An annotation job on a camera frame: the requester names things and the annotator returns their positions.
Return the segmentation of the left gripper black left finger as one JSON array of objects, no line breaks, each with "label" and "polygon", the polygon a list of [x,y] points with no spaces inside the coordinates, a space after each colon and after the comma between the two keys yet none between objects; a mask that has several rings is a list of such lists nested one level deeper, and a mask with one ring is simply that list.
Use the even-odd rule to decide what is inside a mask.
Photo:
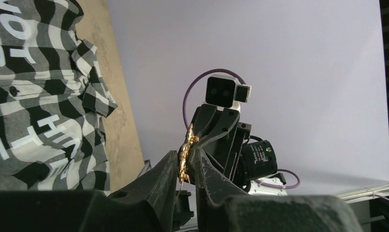
[{"label": "left gripper black left finger", "polygon": [[177,152],[105,196],[96,190],[0,191],[0,232],[170,232]]}]

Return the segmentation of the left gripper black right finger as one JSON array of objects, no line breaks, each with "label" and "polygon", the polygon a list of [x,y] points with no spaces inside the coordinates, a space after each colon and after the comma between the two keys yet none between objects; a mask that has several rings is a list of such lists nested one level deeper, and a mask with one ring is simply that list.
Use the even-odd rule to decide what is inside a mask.
[{"label": "left gripper black right finger", "polygon": [[250,195],[192,149],[201,232],[360,232],[354,212],[332,196]]}]

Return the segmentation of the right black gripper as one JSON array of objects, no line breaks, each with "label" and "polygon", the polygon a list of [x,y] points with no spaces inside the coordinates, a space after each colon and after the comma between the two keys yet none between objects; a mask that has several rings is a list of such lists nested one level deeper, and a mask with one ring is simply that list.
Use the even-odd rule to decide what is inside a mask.
[{"label": "right black gripper", "polygon": [[211,164],[234,185],[249,192],[252,180],[278,171],[273,146],[250,134],[251,125],[239,122],[239,111],[225,108],[212,126],[216,113],[214,105],[197,108],[189,126],[189,143],[199,142]]}]

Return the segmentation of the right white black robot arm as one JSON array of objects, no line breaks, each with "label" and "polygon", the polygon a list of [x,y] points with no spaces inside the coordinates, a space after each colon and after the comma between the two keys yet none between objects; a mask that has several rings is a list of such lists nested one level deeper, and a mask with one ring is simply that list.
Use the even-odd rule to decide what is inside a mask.
[{"label": "right white black robot arm", "polygon": [[211,165],[234,185],[251,195],[287,194],[273,146],[251,134],[252,126],[240,121],[239,111],[204,103],[191,124],[196,136],[211,139],[202,149]]}]

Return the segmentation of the gold glitter brooch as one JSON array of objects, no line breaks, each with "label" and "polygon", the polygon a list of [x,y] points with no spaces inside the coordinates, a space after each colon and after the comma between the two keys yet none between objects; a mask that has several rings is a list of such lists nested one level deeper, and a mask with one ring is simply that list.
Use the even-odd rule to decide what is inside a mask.
[{"label": "gold glitter brooch", "polygon": [[187,161],[190,154],[190,149],[199,141],[199,139],[200,138],[198,136],[194,135],[193,124],[190,124],[186,134],[185,142],[181,146],[178,156],[180,159],[178,179],[181,185],[183,185],[185,181],[190,183],[189,175],[187,174]]}]

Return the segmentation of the black white plaid shirt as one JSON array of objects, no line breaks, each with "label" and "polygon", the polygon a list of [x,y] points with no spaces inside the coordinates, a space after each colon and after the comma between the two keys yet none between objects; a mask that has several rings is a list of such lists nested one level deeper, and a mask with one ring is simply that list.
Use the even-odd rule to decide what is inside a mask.
[{"label": "black white plaid shirt", "polygon": [[0,191],[110,193],[102,120],[117,107],[75,0],[0,0]]}]

